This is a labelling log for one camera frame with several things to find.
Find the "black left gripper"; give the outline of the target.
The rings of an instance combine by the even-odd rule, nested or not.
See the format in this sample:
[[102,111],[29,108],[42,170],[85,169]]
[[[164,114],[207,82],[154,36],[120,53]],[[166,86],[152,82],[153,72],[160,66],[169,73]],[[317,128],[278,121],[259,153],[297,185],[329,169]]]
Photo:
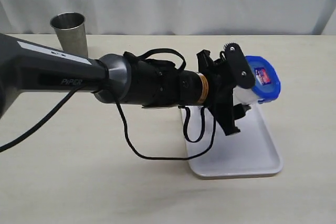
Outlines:
[[226,136],[240,132],[235,121],[246,116],[251,109],[249,104],[233,106],[233,88],[236,84],[243,89],[251,89],[255,85],[255,77],[247,59],[239,45],[226,45],[225,58],[233,77],[209,78],[208,110],[220,125]]

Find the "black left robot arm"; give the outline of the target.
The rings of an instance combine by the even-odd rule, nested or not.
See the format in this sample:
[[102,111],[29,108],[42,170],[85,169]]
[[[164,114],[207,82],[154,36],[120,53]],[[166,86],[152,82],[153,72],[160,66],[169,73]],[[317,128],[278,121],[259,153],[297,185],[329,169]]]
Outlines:
[[208,50],[198,52],[197,71],[186,70],[186,62],[177,67],[154,59],[154,54],[178,52],[156,48],[139,56],[124,52],[88,59],[1,34],[1,114],[21,93],[81,87],[102,103],[147,109],[203,106],[226,135],[239,132],[235,121],[245,116],[248,106],[233,104],[233,90],[251,89],[256,79],[238,44],[226,44],[215,60]]

